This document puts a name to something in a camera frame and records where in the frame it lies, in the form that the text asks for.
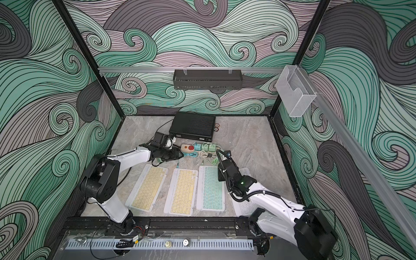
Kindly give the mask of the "yellow keyboard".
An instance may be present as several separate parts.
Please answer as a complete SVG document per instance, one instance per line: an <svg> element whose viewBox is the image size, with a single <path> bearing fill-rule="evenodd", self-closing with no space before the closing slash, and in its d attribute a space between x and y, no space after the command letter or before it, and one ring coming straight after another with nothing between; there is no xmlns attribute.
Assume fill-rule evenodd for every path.
<svg viewBox="0 0 416 260"><path fill-rule="evenodd" d="M198 171L174 169L166 197L164 213L191 217L196 200L197 182Z"/></svg>
<svg viewBox="0 0 416 260"><path fill-rule="evenodd" d="M168 173L167 168L147 164L134 185L126 206L131 209L151 212Z"/></svg>

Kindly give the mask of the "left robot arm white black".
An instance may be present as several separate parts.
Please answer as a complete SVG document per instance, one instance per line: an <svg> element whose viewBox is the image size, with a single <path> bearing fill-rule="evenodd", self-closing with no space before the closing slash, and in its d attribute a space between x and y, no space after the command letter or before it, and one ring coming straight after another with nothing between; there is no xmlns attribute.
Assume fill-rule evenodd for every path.
<svg viewBox="0 0 416 260"><path fill-rule="evenodd" d="M156 132L150 141L130 151L112 156L95 155L83 171L80 191L104 211L120 235L131 234L135 222L133 213L116 194L119 173L141 163L156 161L161 164L183 158L184 154L175 141L173 135Z"/></svg>

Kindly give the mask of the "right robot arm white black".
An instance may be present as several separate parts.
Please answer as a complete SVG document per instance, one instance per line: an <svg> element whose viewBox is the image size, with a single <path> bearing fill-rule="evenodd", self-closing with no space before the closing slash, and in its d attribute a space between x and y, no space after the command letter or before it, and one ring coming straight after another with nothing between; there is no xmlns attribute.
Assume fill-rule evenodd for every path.
<svg viewBox="0 0 416 260"><path fill-rule="evenodd" d="M260 252L277 236L297 246L308 260L332 256L338 235L325 216L326 209L297 204L271 192L253 177L241 174L231 157L220 160L218 180L225 183L234 202L257 206L248 220L251 233L261 238L257 244Z"/></svg>

